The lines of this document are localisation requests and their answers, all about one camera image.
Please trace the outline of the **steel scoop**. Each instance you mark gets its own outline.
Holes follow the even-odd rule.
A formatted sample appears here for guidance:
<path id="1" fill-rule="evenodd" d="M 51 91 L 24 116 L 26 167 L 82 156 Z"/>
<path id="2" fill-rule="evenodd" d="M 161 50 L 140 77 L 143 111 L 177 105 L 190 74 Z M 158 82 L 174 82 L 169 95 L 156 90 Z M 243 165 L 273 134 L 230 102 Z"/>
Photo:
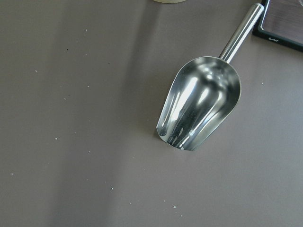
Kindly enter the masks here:
<path id="1" fill-rule="evenodd" d="M 156 131 L 180 150 L 197 149 L 230 115 L 241 96 L 241 80 L 230 64 L 264 11 L 253 4 L 218 57 L 186 63 L 176 74 Z"/>

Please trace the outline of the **wooden stand with round base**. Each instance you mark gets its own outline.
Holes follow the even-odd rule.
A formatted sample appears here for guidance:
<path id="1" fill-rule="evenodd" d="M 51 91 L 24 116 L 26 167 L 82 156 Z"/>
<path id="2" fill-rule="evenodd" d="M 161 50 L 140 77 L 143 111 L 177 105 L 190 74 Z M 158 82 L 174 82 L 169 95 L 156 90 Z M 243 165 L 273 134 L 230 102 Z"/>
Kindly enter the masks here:
<path id="1" fill-rule="evenodd" d="M 176 4 L 181 3 L 187 0 L 153 0 L 155 2 L 164 3 L 164 4 Z"/>

